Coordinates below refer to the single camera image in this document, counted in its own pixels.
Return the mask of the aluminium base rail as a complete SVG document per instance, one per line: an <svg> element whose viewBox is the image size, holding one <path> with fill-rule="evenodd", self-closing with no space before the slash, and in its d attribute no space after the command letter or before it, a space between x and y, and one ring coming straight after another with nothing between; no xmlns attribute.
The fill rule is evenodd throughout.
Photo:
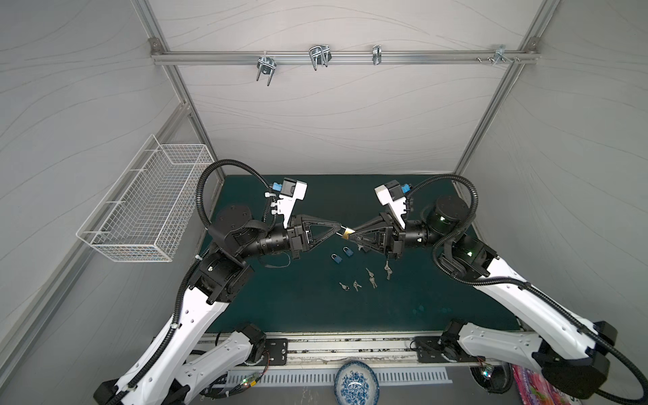
<svg viewBox="0 0 648 405"><path fill-rule="evenodd" d="M422 368L414 350L416 337L438 337L440 331L401 332L269 332L286 339L285 369L331 369L352 360L380 368Z"/></svg>

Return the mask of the pink Fox's candy bag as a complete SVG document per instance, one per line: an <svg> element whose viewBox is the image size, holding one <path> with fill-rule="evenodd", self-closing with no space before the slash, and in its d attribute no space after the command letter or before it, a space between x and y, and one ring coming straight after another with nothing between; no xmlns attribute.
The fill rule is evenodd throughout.
<svg viewBox="0 0 648 405"><path fill-rule="evenodd" d="M549 384L540 374L521 366L511 366L521 400L526 405L580 404Z"/></svg>

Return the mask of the metal U-bolt clamp left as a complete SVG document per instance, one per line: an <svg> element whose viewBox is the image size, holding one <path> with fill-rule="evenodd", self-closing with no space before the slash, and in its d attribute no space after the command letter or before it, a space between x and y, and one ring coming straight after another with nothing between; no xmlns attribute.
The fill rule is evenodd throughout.
<svg viewBox="0 0 648 405"><path fill-rule="evenodd" d="M256 81L259 81L262 76L267 76L267 86L270 86L275 71L277 69L277 64L275 60L269 56L259 57L258 63L256 64L258 68L258 73L256 75Z"/></svg>

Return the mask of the silver key pair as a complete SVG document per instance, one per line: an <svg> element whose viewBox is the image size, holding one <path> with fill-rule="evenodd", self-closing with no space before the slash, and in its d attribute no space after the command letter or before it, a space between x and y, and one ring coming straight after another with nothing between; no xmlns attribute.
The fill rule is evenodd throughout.
<svg viewBox="0 0 648 405"><path fill-rule="evenodd" d="M393 270L390 267L389 261L386 261L385 266L384 266L384 270L386 271L386 279L390 280L391 277L392 277L392 274L393 274Z"/></svg>

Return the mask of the aluminium top crossbar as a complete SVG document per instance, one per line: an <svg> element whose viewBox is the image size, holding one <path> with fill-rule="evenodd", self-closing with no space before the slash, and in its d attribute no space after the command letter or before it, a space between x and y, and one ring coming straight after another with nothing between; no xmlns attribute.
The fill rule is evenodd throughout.
<svg viewBox="0 0 648 405"><path fill-rule="evenodd" d="M273 58L277 66L312 66L308 50L298 51L168 51L161 40L151 38L150 54L154 64L159 66L256 66L262 56ZM372 48L361 51L332 50L332 59L329 66L374 66L372 63ZM458 65L479 64L476 57L486 58L492 56L496 49L485 51L393 51L382 48L380 65ZM533 48L521 51L507 50L506 53L519 57L520 63L534 64L541 58L541 54Z"/></svg>

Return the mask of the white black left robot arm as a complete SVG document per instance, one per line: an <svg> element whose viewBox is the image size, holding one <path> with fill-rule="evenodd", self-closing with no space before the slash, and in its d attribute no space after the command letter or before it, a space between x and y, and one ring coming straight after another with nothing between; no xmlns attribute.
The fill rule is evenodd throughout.
<svg viewBox="0 0 648 405"><path fill-rule="evenodd" d="M170 320L122 377L100 384L98 404L189 404L230 369L256 362L266 336L246 324L197 359L189 356L214 321L251 279L248 258L286 251L294 258L340 231L334 221L297 215L287 226L269 227L251 210L230 206L208 228L212 245L184 276Z"/></svg>

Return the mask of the metal bracket clamp right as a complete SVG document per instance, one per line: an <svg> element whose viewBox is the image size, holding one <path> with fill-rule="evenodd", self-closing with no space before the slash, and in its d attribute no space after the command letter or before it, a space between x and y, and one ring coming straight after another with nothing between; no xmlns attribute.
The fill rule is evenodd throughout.
<svg viewBox="0 0 648 405"><path fill-rule="evenodd" d="M492 56L482 58L482 57L476 57L476 61L479 63L487 63L492 66L498 65L498 64L517 64L521 62L521 59L519 57L511 57L506 53L506 47L504 45L500 45L493 53Z"/></svg>

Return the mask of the metal U-bolt clamp middle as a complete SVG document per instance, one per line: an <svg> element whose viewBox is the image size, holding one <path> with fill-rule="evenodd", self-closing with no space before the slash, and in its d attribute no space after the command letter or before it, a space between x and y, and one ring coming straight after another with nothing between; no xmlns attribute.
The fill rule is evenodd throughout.
<svg viewBox="0 0 648 405"><path fill-rule="evenodd" d="M310 62L315 71L319 66L328 67L332 59L331 49L329 45L317 45L309 49L308 52Z"/></svg>

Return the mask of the metal hook clamp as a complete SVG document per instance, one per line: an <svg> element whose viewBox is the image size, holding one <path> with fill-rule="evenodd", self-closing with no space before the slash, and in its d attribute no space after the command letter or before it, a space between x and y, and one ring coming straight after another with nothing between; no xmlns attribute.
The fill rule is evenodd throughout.
<svg viewBox="0 0 648 405"><path fill-rule="evenodd" d="M382 60L382 48L380 45L375 45L372 48L372 63L374 66L378 66L381 64Z"/></svg>

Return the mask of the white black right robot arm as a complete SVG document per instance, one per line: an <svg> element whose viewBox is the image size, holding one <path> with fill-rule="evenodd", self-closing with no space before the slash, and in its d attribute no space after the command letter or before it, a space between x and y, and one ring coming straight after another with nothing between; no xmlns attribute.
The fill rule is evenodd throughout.
<svg viewBox="0 0 648 405"><path fill-rule="evenodd" d="M497 300L528 327L504 332L453 321L429 348L449 361L463 356L496 359L535 371L562 393L578 399L602 396L609 377L617 331L567 310L519 275L481 240L460 225L470 207L460 197L439 197L423 221L406 220L405 198L381 197L388 211L345 231L345 238L397 259L408 248L428 247L435 266L457 282Z"/></svg>

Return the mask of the brass padlock with keys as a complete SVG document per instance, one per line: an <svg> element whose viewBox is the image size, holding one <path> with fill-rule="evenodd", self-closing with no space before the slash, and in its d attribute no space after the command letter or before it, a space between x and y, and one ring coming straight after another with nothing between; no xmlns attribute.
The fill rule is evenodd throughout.
<svg viewBox="0 0 648 405"><path fill-rule="evenodd" d="M342 228L340 229L340 236L341 236L343 239L348 240L348 239L349 239L349 236L351 236L352 234L354 234L354 232L355 232L354 229L351 229L351 228L348 228L348 227L342 227Z"/></svg>

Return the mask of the metal u-bolt clamp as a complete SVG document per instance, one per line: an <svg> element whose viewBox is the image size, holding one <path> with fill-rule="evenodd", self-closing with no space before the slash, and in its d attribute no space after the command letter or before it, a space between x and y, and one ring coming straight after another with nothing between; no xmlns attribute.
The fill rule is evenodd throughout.
<svg viewBox="0 0 648 405"><path fill-rule="evenodd" d="M319 66L328 67L332 59L331 49L329 45L317 45L309 49L308 52L310 62L315 71Z"/></svg>
<svg viewBox="0 0 648 405"><path fill-rule="evenodd" d="M256 75L256 81L259 81L262 76L267 76L267 86L270 86L275 71L277 69L277 64L275 60L269 56L259 57L258 63L256 64L258 68L258 73Z"/></svg>

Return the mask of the blue white patterned plate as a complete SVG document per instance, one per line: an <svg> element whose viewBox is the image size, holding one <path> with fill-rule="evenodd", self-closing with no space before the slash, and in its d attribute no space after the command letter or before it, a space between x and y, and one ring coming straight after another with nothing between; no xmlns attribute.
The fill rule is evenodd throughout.
<svg viewBox="0 0 648 405"><path fill-rule="evenodd" d="M376 405L380 384L367 364L349 361L334 376L334 396L340 405Z"/></svg>

